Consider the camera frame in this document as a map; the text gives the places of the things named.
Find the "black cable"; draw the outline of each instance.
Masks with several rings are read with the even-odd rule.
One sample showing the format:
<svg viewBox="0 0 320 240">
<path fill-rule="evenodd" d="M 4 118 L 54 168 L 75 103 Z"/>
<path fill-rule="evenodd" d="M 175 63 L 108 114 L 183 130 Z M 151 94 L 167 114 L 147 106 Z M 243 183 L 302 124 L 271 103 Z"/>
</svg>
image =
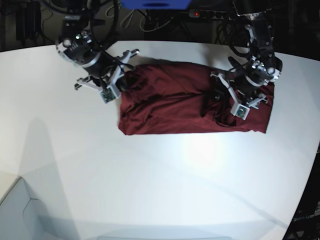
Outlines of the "black cable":
<svg viewBox="0 0 320 240">
<path fill-rule="evenodd" d="M 150 17 L 150 11 L 148 9 L 146 9 L 145 14 L 146 14 L 145 20 L 147 21 L 147 23 L 149 23 L 152 19 L 152 17 Z"/>
<path fill-rule="evenodd" d="M 123 66 L 126 66 L 127 68 L 131 69 L 131 70 L 134 70 L 135 68 L 130 65 L 130 64 L 127 64 L 127 63 L 123 63 L 121 62 L 119 59 L 111 56 L 109 53 L 106 52 L 106 50 L 100 45 L 100 43 L 97 41 L 96 39 L 96 36 L 95 36 L 95 33 L 94 33 L 94 26 L 93 26 L 93 20 L 94 20 L 94 14 L 91 14 L 90 15 L 90 21 L 89 21 L 89 26 L 90 26 L 90 29 L 91 29 L 91 38 L 92 38 L 92 41 L 93 43 L 99 48 L 99 50 L 102 52 L 102 54 L 104 54 L 108 59 L 114 61 L 119 67 L 121 67 L 121 65 Z"/>
<path fill-rule="evenodd" d="M 93 8 L 83 10 L 81 12 L 75 13 L 75 12 L 70 12 L 70 11 L 62 11 L 60 9 L 57 9 L 50 5 L 46 0 L 39 0 L 47 9 L 51 10 L 52 12 L 55 12 L 57 14 L 62 14 L 62 15 L 68 15 L 68 16 L 83 16 L 83 15 L 89 15 L 91 13 L 94 13 L 96 10 L 99 10 L 101 7 L 104 5 L 108 4 L 111 2 L 111 0 L 106 0 L 102 3 L 100 3 L 97 6 L 94 6 Z"/>
<path fill-rule="evenodd" d="M 229 45 L 229 48 L 232 50 L 232 52 L 237 55 L 238 57 L 241 58 L 246 58 L 248 59 L 250 57 L 250 51 L 247 53 L 241 53 L 239 52 L 235 46 L 232 44 L 232 42 L 230 41 L 229 37 L 228 37 L 228 33 L 227 33 L 227 23 L 228 23 L 228 19 L 230 18 L 230 14 L 231 11 L 229 11 L 226 16 L 224 17 L 224 20 L 222 22 L 222 31 L 223 31 L 223 35 L 226 38 L 227 44 Z"/>
<path fill-rule="evenodd" d="M 54 15 L 54 13 L 51 10 L 49 10 L 49 11 L 50 11 L 51 15 L 42 21 L 40 35 L 42 36 L 42 38 L 48 40 L 50 43 L 55 44 L 55 42 L 52 39 L 50 39 L 49 37 L 47 37 L 45 35 L 45 22 L 48 21 L 49 19 L 51 19 Z"/>
<path fill-rule="evenodd" d="M 225 37 L 224 38 L 224 45 L 228 45 L 228 43 L 227 43 L 227 38 L 229 38 L 229 39 L 231 39 L 230 41 L 231 41 L 231 43 L 234 45 L 234 36 L 235 36 L 235 30 L 236 28 L 235 28 L 235 26 L 234 25 L 232 25 L 230 28 L 229 28 L 229 32 L 227 33 L 228 35 L 227 35 L 227 37 Z"/>
<path fill-rule="evenodd" d="M 223 34 L 222 35 L 222 45 L 228 45 L 228 43 L 227 43 L 227 38 L 229 38 L 230 36 L 229 36 L 229 32 L 228 32 L 228 27 L 229 27 L 229 25 L 227 25 L 226 26 L 226 35 L 225 34 Z"/>
<path fill-rule="evenodd" d="M 141 11 L 141 10 L 139 10 L 139 9 L 137 9 L 137 11 L 139 12 L 139 13 L 141 13 L 146 19 L 147 19 L 147 15 L 146 14 L 144 14 L 144 12 L 143 11 Z"/>
<path fill-rule="evenodd" d="M 194 43 L 197 43 L 198 41 L 194 38 L 194 36 L 190 32 L 187 25 L 183 21 L 179 21 L 179 24 L 180 24 L 181 28 L 184 29 L 185 33 L 190 37 L 191 41 Z"/>
<path fill-rule="evenodd" d="M 235 42 L 237 42 L 238 37 L 239 37 L 239 29 L 238 29 L 238 25 L 234 22 L 232 24 L 232 30 L 229 34 L 229 38 L 232 44 L 235 44 Z"/>
<path fill-rule="evenodd" d="M 229 69 L 229 70 L 226 72 L 226 74 L 225 74 L 225 79 L 226 79 L 226 81 L 229 83 L 229 74 L 231 73 L 231 71 L 237 70 L 237 69 L 239 69 L 239 68 L 241 68 L 241 67 L 244 67 L 244 66 L 246 66 L 248 63 L 249 63 L 249 61 L 247 61 L 246 63 L 244 63 L 244 64 L 242 64 L 242 65 L 239 65 L 239 66 L 236 66 L 236 67 L 233 67 L 233 68 Z"/>
<path fill-rule="evenodd" d="M 237 46 L 247 46 L 248 42 L 250 41 L 250 37 L 248 36 L 249 32 L 243 32 L 243 29 L 238 29 L 234 33 L 233 43 L 236 43 Z"/>
<path fill-rule="evenodd" d="M 220 39 L 220 34 L 221 34 L 221 31 L 222 31 L 222 23 L 220 23 L 217 27 L 216 27 L 216 37 L 215 37 L 215 41 L 214 41 L 214 44 L 222 44 L 221 42 L 221 39 Z"/>
</svg>

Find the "white table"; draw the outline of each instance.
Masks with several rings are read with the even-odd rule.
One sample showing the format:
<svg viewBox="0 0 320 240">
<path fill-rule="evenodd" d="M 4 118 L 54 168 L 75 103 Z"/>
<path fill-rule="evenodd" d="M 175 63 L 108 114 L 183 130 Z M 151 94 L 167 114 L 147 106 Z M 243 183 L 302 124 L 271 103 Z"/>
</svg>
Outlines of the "white table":
<svg viewBox="0 0 320 240">
<path fill-rule="evenodd" d="M 229 69 L 226 46 L 123 41 L 110 53 Z M 22 176 L 64 239 L 281 240 L 320 140 L 320 63 L 277 54 L 266 134 L 124 136 L 119 101 L 74 90 L 81 68 L 54 46 L 0 54 L 0 170 Z"/>
</svg>

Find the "maroon shirt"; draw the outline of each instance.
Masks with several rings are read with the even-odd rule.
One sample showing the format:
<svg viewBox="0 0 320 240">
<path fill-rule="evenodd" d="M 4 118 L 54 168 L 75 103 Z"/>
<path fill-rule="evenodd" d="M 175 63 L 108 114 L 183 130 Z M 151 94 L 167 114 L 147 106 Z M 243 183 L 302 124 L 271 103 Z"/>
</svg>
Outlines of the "maroon shirt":
<svg viewBox="0 0 320 240">
<path fill-rule="evenodd" d="M 230 113 L 229 94 L 212 96 L 217 87 L 214 68 L 194 63 L 138 65 L 126 72 L 128 90 L 122 93 L 119 129 L 125 135 L 247 132 L 265 133 L 272 111 L 274 85 L 261 91 L 268 103 L 251 108 L 246 120 Z"/>
</svg>

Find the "blue box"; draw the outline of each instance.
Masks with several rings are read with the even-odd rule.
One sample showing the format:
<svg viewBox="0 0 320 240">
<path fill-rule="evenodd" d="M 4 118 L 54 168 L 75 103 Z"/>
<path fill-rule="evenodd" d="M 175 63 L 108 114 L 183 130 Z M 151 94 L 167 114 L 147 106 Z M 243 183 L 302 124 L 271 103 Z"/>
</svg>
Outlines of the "blue box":
<svg viewBox="0 0 320 240">
<path fill-rule="evenodd" d="M 191 0 L 122 0 L 127 9 L 181 9 L 188 7 Z"/>
</svg>

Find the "white cable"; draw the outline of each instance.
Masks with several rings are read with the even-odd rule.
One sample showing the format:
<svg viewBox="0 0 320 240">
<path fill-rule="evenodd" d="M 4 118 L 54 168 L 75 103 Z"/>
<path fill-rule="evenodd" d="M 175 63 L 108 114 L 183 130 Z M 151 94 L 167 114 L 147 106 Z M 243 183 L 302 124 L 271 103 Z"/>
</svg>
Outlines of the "white cable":
<svg viewBox="0 0 320 240">
<path fill-rule="evenodd" d="M 129 28 L 135 13 L 136 13 L 136 10 L 132 10 L 127 16 L 125 16 L 124 19 L 120 22 L 120 27 L 123 28 L 124 30 Z"/>
<path fill-rule="evenodd" d="M 121 1 L 118 1 L 118 8 L 119 8 L 119 10 L 121 9 L 121 6 L 122 6 Z M 112 5 L 112 6 L 110 6 L 107 10 L 105 10 L 105 16 L 106 16 L 107 18 L 112 19 L 112 18 L 115 17 L 115 15 L 109 15 L 109 12 L 110 12 L 114 7 L 115 7 L 115 6 Z"/>
<path fill-rule="evenodd" d="M 121 7 L 122 7 L 122 4 L 121 4 L 121 1 L 119 1 L 118 2 L 119 10 L 121 9 Z M 110 11 L 114 8 L 115 8 L 115 6 L 112 5 L 105 11 L 105 16 L 107 18 L 112 19 L 115 17 L 115 15 L 109 15 Z M 135 12 L 136 12 L 136 10 L 131 10 L 130 13 L 127 16 L 125 16 L 124 19 L 120 22 L 120 27 L 122 29 L 126 30 L 127 28 L 129 28 L 129 26 L 132 22 L 132 19 L 134 18 Z"/>
<path fill-rule="evenodd" d="M 143 18 L 141 18 L 140 23 L 139 23 L 139 27 L 140 27 L 141 31 L 143 31 L 143 32 L 145 32 L 145 33 L 151 33 L 151 32 L 154 32 L 154 31 L 157 31 L 157 30 L 163 28 L 163 27 L 167 26 L 167 25 L 171 22 L 171 20 L 173 19 L 173 17 L 172 17 L 169 21 L 167 21 L 166 23 L 164 23 L 164 24 L 161 25 L 161 26 L 156 26 L 154 29 L 145 30 L 145 29 L 143 29 L 142 26 L 141 26 L 141 23 L 142 23 L 143 19 L 145 19 L 145 18 L 146 18 L 145 16 L 144 16 Z"/>
</svg>

